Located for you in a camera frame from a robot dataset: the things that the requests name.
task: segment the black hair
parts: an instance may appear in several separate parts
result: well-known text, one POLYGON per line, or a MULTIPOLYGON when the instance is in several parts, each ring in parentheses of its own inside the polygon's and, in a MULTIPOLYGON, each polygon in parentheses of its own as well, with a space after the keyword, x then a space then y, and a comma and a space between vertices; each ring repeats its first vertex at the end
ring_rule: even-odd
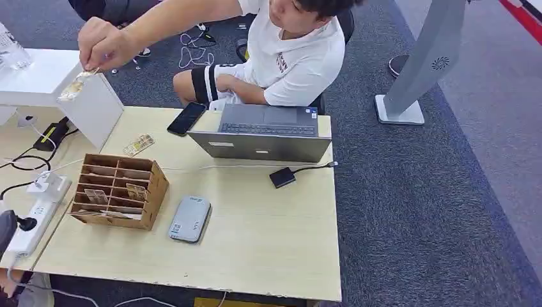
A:
POLYGON ((337 16, 354 5, 362 5, 364 0, 297 0, 301 8, 317 12, 318 18, 337 16))

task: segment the logo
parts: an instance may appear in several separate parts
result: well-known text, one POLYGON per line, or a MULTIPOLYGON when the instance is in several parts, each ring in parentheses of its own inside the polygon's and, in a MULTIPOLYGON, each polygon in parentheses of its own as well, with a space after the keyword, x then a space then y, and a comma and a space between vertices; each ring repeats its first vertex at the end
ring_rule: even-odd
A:
POLYGON ((284 73, 288 69, 288 64, 286 64, 282 52, 279 52, 279 55, 277 56, 277 65, 279 66, 279 69, 282 73, 284 73))
POLYGON ((441 56, 431 63, 431 68, 434 70, 443 70, 450 65, 450 59, 447 56, 441 56))

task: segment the portable hard drive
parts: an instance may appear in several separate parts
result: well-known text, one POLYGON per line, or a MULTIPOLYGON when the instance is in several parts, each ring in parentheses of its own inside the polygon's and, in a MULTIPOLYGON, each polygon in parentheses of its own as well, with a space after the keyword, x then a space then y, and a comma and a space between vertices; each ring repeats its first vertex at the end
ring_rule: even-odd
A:
POLYGON ((176 240, 197 242, 211 209, 208 200, 195 196, 183 198, 169 227, 169 237, 176 240))

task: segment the laptop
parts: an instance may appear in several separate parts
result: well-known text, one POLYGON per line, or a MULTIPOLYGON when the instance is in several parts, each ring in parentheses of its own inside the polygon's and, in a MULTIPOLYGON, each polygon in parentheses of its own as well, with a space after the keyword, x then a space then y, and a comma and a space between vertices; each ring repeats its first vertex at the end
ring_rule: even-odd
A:
POLYGON ((317 163, 331 138, 188 131, 213 158, 317 163))
POLYGON ((316 137, 318 110, 315 107, 226 104, 219 132, 316 137))

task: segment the blue carpet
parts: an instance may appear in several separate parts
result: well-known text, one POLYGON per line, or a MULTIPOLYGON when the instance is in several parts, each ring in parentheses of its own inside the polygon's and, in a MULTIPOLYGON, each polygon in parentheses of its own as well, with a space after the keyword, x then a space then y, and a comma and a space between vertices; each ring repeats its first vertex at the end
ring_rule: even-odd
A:
MULTIPOLYGON (((33 47, 74 45, 81 21, 65 2, 46 2, 30 6, 30 0, 0 0, 0 19, 33 47), (22 21, 27 13, 34 17, 30 23, 22 21)), ((413 44, 395 3, 371 1, 355 11, 355 19, 343 70, 326 92, 340 163, 336 196, 343 306, 542 306, 540 282, 440 89, 420 98, 422 127, 381 125, 376 119, 374 94, 385 93, 393 82, 387 61, 413 44)), ((236 21, 213 25, 210 34, 219 44, 210 50, 217 63, 236 61, 233 46, 244 33, 235 28, 236 21)), ((131 63, 108 74, 108 80, 126 105, 179 106, 171 87, 180 71, 178 39, 151 49, 141 70, 131 63)), ((178 306, 191 306, 195 295, 221 296, 63 276, 53 276, 52 282, 94 297, 102 306, 142 295, 178 306)), ((56 306, 87 306, 57 295, 56 301, 56 306)))

